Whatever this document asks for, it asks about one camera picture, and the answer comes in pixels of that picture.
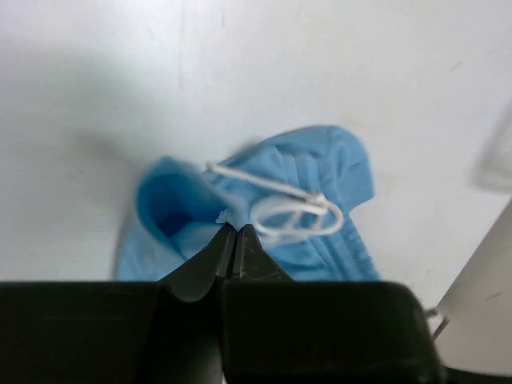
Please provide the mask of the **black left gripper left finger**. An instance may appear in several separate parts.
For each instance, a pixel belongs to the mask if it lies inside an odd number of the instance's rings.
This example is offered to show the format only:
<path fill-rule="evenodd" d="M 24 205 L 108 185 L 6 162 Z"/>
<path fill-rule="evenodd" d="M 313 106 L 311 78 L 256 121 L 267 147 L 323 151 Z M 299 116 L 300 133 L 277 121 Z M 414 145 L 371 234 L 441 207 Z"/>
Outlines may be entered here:
<path fill-rule="evenodd" d="M 235 230 L 156 282 L 4 282 L 4 383 L 220 383 L 215 283 Z"/>

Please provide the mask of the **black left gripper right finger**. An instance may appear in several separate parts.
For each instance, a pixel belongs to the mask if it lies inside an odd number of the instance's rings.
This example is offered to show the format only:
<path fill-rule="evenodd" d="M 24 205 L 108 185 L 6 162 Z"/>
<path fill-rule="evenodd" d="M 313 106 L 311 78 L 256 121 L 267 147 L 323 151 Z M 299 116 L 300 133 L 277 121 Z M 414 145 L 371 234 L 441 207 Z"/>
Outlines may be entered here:
<path fill-rule="evenodd" d="M 444 383 L 423 308 L 396 282 L 296 282 L 251 226 L 222 284 L 229 383 Z"/>

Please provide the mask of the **light blue shorts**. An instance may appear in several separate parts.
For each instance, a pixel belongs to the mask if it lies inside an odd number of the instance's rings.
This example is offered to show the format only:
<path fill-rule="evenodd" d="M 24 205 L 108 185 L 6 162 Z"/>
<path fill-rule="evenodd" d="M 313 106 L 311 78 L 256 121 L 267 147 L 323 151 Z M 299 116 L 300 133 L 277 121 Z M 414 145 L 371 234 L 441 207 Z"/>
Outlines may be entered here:
<path fill-rule="evenodd" d="M 364 146 L 336 126 L 268 138 L 205 170 L 165 156 L 136 188 L 114 277 L 157 281 L 203 250 L 224 224 L 249 224 L 294 280 L 376 281 L 350 216 L 373 195 Z"/>

